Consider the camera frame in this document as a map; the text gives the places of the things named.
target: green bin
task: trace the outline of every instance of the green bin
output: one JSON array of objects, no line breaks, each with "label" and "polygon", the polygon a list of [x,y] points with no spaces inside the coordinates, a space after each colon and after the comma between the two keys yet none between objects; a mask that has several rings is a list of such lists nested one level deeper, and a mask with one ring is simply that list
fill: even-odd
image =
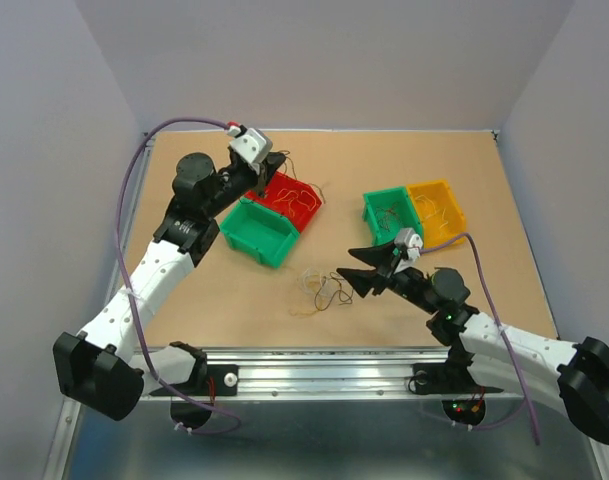
[{"label": "green bin", "polygon": [[220,225],[229,247],[278,268],[300,234],[288,218],[250,200],[238,203]]},{"label": "green bin", "polygon": [[373,245],[390,242],[405,227],[413,228],[424,238],[422,224],[405,187],[365,193],[362,218],[373,233]]}]

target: metal base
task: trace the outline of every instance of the metal base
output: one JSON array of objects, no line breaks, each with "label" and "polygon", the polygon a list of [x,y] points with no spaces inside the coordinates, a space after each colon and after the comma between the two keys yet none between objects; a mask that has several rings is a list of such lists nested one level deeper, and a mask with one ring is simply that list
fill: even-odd
[{"label": "metal base", "polygon": [[[176,432],[168,397],[143,398],[122,422],[86,409],[78,421],[69,409],[53,446],[54,475],[47,478],[159,478],[162,471],[175,472],[173,478],[191,471],[212,478],[323,478],[324,471],[333,478],[418,478],[418,472],[426,478],[609,478],[609,447],[589,442],[545,407],[539,409],[541,447],[532,443],[526,415],[488,432],[452,428],[439,400],[453,396],[417,396],[406,386],[415,363],[443,362],[444,349],[207,354],[210,364],[239,366],[238,395],[219,401],[243,418],[239,431],[216,438]],[[485,422],[518,403],[513,395],[488,395]],[[226,419],[211,422],[207,427],[219,428]]]}]

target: red bin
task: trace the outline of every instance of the red bin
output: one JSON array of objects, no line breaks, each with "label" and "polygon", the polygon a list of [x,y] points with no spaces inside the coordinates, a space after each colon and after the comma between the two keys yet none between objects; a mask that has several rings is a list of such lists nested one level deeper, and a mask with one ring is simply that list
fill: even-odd
[{"label": "red bin", "polygon": [[275,173],[264,193],[264,198],[253,192],[245,196],[288,218],[300,233],[322,206],[322,200],[313,187],[280,172]]}]

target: screw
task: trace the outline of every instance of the screw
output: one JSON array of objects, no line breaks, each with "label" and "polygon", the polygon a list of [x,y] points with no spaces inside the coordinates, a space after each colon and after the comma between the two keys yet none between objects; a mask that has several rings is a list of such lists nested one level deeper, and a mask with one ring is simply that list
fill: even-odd
[{"label": "screw", "polygon": [[224,375],[224,385],[227,387],[234,387],[237,385],[237,375],[235,375],[233,372]]},{"label": "screw", "polygon": [[424,370],[419,370],[415,375],[415,383],[418,385],[426,385],[428,380],[426,380],[427,373]]}]

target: plastic storage bin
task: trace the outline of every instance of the plastic storage bin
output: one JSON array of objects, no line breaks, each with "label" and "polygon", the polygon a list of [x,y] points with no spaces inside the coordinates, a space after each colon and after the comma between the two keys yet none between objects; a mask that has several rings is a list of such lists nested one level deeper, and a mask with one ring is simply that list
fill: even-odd
[{"label": "plastic storage bin", "polygon": [[406,189],[424,229],[424,247],[435,247],[466,231],[466,217],[446,180],[407,185]]},{"label": "plastic storage bin", "polygon": [[313,187],[280,172],[275,173],[266,187],[264,198],[253,192],[247,193],[246,198],[284,215],[300,233],[322,206]]},{"label": "plastic storage bin", "polygon": [[288,218],[250,200],[233,208],[220,231],[229,247],[273,268],[282,264],[300,236]]},{"label": "plastic storage bin", "polygon": [[405,227],[412,227],[424,238],[422,224],[404,187],[365,193],[362,218],[373,233],[373,245],[393,240]]}]

